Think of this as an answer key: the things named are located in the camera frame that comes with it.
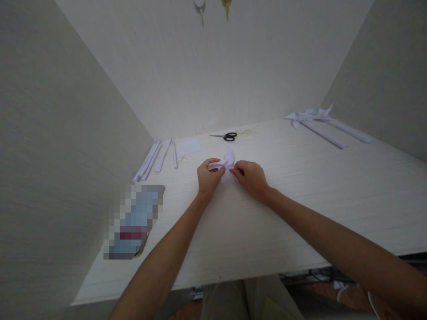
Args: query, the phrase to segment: paper craft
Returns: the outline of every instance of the paper craft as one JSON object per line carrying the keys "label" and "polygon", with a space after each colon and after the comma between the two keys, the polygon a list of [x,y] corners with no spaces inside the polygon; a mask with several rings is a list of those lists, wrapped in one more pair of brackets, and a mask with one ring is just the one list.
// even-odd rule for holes
{"label": "paper craft", "polygon": [[328,114],[332,110],[333,107],[334,107],[334,105],[331,104],[330,107],[326,110],[323,110],[321,108],[316,108],[316,109],[308,109],[304,112],[293,112],[293,113],[287,115],[284,119],[292,119],[292,125],[294,128],[298,128],[299,124],[301,123],[302,125],[306,126],[310,130],[316,132],[321,137],[323,137],[324,139],[328,140],[329,142],[333,143],[334,145],[336,145],[338,148],[341,148],[341,149],[344,149],[347,146],[345,144],[339,142],[335,138],[332,138],[330,135],[328,135],[324,131],[317,129],[315,126],[310,124],[310,122],[313,120],[316,120],[316,121],[327,123],[327,124],[337,128],[337,129],[344,131],[345,133],[349,134],[350,136],[352,136],[352,137],[354,137],[354,138],[356,138],[356,139],[358,139],[358,140],[360,140],[366,144],[369,144],[372,141],[374,141],[374,139],[372,137],[365,135],[364,133],[358,132],[358,131],[354,130],[352,127],[345,126],[345,125],[339,123],[337,120],[332,119],[331,117],[328,117]]}
{"label": "paper craft", "polygon": [[196,152],[200,152],[200,143],[198,138],[183,141],[177,144],[177,158],[181,158]]}
{"label": "paper craft", "polygon": [[148,155],[145,157],[144,162],[142,163],[142,165],[139,168],[138,172],[136,173],[136,175],[132,179],[133,183],[137,183],[138,180],[139,180],[139,178],[145,173],[145,171],[146,171],[146,169],[147,169],[147,167],[148,167],[148,165],[149,165],[149,163],[151,161],[151,158],[153,157],[154,152],[156,151],[156,148],[157,148],[158,144],[159,144],[159,141],[156,141],[151,146],[151,149],[148,152]]}
{"label": "paper craft", "polygon": [[178,161],[177,161],[177,149],[175,148],[175,140],[172,140],[173,146],[173,166],[175,169],[178,169]]}
{"label": "paper craft", "polygon": [[143,181],[147,180],[147,177],[148,177],[148,175],[149,175],[149,173],[151,171],[151,168],[153,167],[154,161],[156,161],[157,155],[159,154],[161,146],[162,146],[162,144],[159,141],[159,144],[158,144],[157,149],[156,149],[156,151],[154,153],[154,156],[151,158],[150,164],[148,165],[148,168],[145,171],[144,175],[141,177],[141,180],[143,180]]}
{"label": "paper craft", "polygon": [[165,151],[163,152],[163,154],[159,160],[159,163],[157,165],[157,168],[156,168],[156,170],[154,170],[154,172],[160,172],[161,168],[163,167],[163,161],[165,161],[166,153],[168,153],[169,146],[170,146],[171,142],[172,142],[172,139],[169,139],[167,146],[165,148]]}
{"label": "paper craft", "polygon": [[228,176],[230,174],[232,174],[230,172],[230,169],[234,167],[234,160],[235,160],[235,155],[234,155],[233,150],[229,146],[226,146],[226,147],[227,147],[227,149],[226,149],[226,157],[225,157],[225,159],[221,160],[217,164],[213,164],[213,165],[210,165],[208,167],[209,170],[212,170],[212,169],[215,169],[215,168],[217,168],[219,170],[222,167],[226,168],[226,172],[221,177],[221,183],[222,184],[228,184],[227,178],[228,178]]}

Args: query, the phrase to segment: paper sheet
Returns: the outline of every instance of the paper sheet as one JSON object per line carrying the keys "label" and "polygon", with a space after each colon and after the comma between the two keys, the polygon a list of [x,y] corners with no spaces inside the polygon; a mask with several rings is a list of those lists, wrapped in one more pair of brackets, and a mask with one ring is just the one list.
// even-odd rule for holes
{"label": "paper sheet", "polygon": [[147,166],[150,163],[151,158],[153,157],[154,152],[156,151],[158,142],[159,141],[154,142],[153,145],[151,146],[151,149],[148,152],[148,155],[145,157],[144,162],[141,164],[141,167],[139,168],[138,172],[136,173],[136,175],[132,179],[133,183],[137,183],[138,180],[139,180],[139,177],[142,176],[144,174],[144,172],[146,171]]}
{"label": "paper sheet", "polygon": [[159,141],[159,144],[157,146],[156,152],[154,153],[154,156],[151,158],[150,164],[148,165],[148,168],[145,171],[144,175],[141,177],[141,180],[143,180],[143,181],[147,180],[147,177],[150,174],[151,168],[153,167],[154,161],[156,161],[157,155],[159,154],[161,146],[162,146],[162,144]]}
{"label": "paper sheet", "polygon": [[157,168],[156,168],[156,170],[154,170],[154,172],[160,172],[161,168],[163,167],[163,161],[165,161],[166,153],[168,153],[169,146],[170,146],[171,142],[172,142],[172,139],[169,139],[167,144],[165,144],[166,145],[165,151],[163,152],[163,154],[159,160],[159,163],[157,165]]}
{"label": "paper sheet", "polygon": [[228,180],[227,179],[228,179],[228,176],[232,174],[230,172],[230,169],[234,167],[234,161],[235,161],[234,151],[229,146],[226,146],[226,157],[225,157],[225,159],[221,160],[217,164],[210,165],[208,167],[208,169],[209,170],[212,170],[212,169],[215,169],[215,168],[221,169],[222,167],[225,167],[226,168],[226,172],[221,177],[221,183],[222,184],[228,184]]}
{"label": "paper sheet", "polygon": [[200,152],[200,150],[201,149],[198,138],[180,142],[177,144],[177,158]]}
{"label": "paper sheet", "polygon": [[175,169],[178,169],[178,161],[177,161],[177,149],[175,148],[175,140],[172,140],[173,147],[173,166]]}

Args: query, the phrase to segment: cable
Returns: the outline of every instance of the cable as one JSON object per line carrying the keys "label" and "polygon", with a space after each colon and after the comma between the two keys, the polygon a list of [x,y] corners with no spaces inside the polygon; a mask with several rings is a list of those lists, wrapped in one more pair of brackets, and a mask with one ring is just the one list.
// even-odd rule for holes
{"label": "cable", "polygon": [[339,302],[339,297],[341,296],[341,293],[343,293],[344,291],[346,291],[348,288],[348,286],[346,285],[345,287],[341,288],[338,293],[337,293],[337,301]]}
{"label": "cable", "polygon": [[379,317],[377,311],[375,310],[374,304],[372,303],[371,293],[369,291],[367,291],[367,293],[368,293],[368,299],[369,299],[369,303],[371,304],[372,310],[375,312],[375,315],[377,316],[377,318],[379,320],[381,320],[381,318]]}

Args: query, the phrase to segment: leg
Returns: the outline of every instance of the leg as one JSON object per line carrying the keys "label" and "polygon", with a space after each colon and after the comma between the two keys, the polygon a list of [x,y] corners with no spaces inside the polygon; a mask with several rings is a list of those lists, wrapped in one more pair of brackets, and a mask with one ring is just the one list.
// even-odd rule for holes
{"label": "leg", "polygon": [[241,280],[204,286],[201,320],[217,319],[249,320],[245,288]]}
{"label": "leg", "polygon": [[251,320],[304,320],[278,275],[243,280]]}

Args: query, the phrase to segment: textured wall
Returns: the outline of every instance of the textured wall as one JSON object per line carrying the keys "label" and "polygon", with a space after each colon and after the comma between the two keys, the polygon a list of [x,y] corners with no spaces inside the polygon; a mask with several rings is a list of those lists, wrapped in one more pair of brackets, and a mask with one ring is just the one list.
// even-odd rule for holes
{"label": "textured wall", "polygon": [[323,102],[331,115],[427,160],[427,2],[377,0]]}
{"label": "textured wall", "polygon": [[56,0],[155,139],[318,107],[373,0]]}
{"label": "textured wall", "polygon": [[152,138],[53,0],[0,10],[0,318],[65,309]]}

